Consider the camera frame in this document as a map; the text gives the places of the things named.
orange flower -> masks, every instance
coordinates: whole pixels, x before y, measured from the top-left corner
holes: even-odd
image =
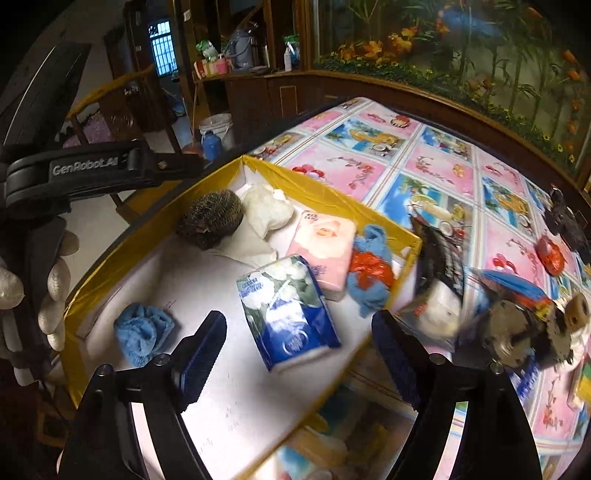
[[[538,12],[535,8],[533,7],[527,7],[525,10],[527,10],[527,12],[533,17],[533,18],[542,18],[542,14],[540,12]]]
[[[476,92],[478,90],[480,90],[480,83],[478,83],[476,80],[474,79],[467,79],[466,80],[466,86],[472,90],[473,92]]]
[[[564,58],[569,63],[577,63],[577,59],[574,58],[574,55],[571,53],[570,50],[564,50],[562,52],[562,58]]]
[[[570,69],[569,70],[569,77],[574,82],[576,82],[576,81],[578,81],[578,80],[581,79],[581,75],[579,75],[579,72],[577,72],[575,69]]]
[[[449,28],[447,27],[447,25],[445,23],[443,23],[441,18],[438,18],[437,20],[435,20],[435,30],[437,30],[437,32],[442,35],[450,32]]]
[[[410,27],[410,28],[403,28],[400,31],[400,34],[405,37],[407,40],[412,40],[414,38],[414,36],[417,34],[418,32],[418,25],[415,25],[414,27]]]
[[[579,126],[577,125],[577,122],[573,122],[572,120],[566,122],[566,130],[568,130],[571,135],[574,135],[578,129]]]
[[[390,35],[389,39],[392,41],[392,46],[394,47],[397,56],[401,53],[410,52],[413,49],[413,42],[410,40],[404,40],[402,37],[396,35],[396,33]]]
[[[486,90],[490,90],[491,88],[493,88],[495,86],[495,84],[492,83],[490,78],[488,78],[488,77],[484,77],[484,79],[482,80],[482,85],[484,86],[484,88]]]
[[[347,45],[341,45],[339,47],[339,57],[341,60],[351,60],[357,58],[357,53],[355,52],[353,44],[351,44],[350,47]]]
[[[363,46],[363,49],[366,51],[365,57],[372,59],[378,56],[378,53],[382,51],[382,42],[371,40],[367,45]]]

fabric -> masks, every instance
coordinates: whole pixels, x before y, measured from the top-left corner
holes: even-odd
[[[174,329],[162,310],[141,303],[129,305],[113,325],[121,352],[135,367],[143,367],[159,353]]]
[[[367,225],[363,236],[355,237],[353,251],[370,252],[391,265],[392,251],[386,245],[386,241],[387,236],[383,228],[379,225]],[[359,275],[361,275],[360,272],[351,272],[347,275],[347,291],[359,303],[359,314],[362,317],[367,317],[370,312],[384,308],[390,297],[390,290],[378,278],[369,288],[364,290],[359,285]]]
[[[277,251],[256,234],[246,217],[242,219],[233,235],[224,237],[216,248],[207,251],[252,268],[259,268],[277,260]]]
[[[274,262],[277,260],[277,251],[264,238],[269,231],[281,228],[290,221],[294,213],[293,205],[281,190],[256,184],[244,194],[242,210],[244,218],[238,229],[207,251],[253,268]]]
[[[248,189],[242,199],[242,208],[253,230],[263,239],[269,231],[286,225],[294,213],[293,205],[281,190],[264,184]]]

white cloth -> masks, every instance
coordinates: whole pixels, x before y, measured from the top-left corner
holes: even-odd
[[[224,237],[216,248],[207,251],[250,265],[252,268],[259,268],[277,260],[277,251],[255,233],[246,216],[231,236]]]
[[[265,242],[271,230],[290,221],[294,207],[281,190],[270,185],[255,184],[242,197],[244,218],[238,229],[208,250],[213,255],[228,257],[253,268],[277,260],[277,251]]]
[[[253,230],[261,238],[287,224],[294,213],[293,205],[282,190],[264,184],[255,184],[246,191],[242,207]]]
[[[587,351],[587,343],[591,335],[591,323],[588,323],[584,328],[577,332],[570,334],[570,347],[573,350],[573,362],[570,364],[567,361],[556,365],[557,372],[570,372],[577,368],[584,358]]]

orange plastic item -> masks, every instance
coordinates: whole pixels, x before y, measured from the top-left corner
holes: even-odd
[[[564,270],[564,256],[548,235],[542,235],[535,251],[547,272],[553,277],[558,277]]]
[[[395,278],[392,267],[371,252],[360,253],[353,250],[349,272],[358,273],[357,283],[361,290],[367,290],[376,280],[381,281],[388,289],[394,285]]]

blue gripper pad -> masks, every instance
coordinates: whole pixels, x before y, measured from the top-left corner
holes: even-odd
[[[418,378],[426,370],[428,354],[421,343],[405,334],[390,312],[374,314],[372,337],[402,399],[415,410],[421,405]]]
[[[190,337],[183,338],[172,354],[173,383],[177,387],[179,411],[199,399],[217,356],[226,341],[226,317],[211,311]]]

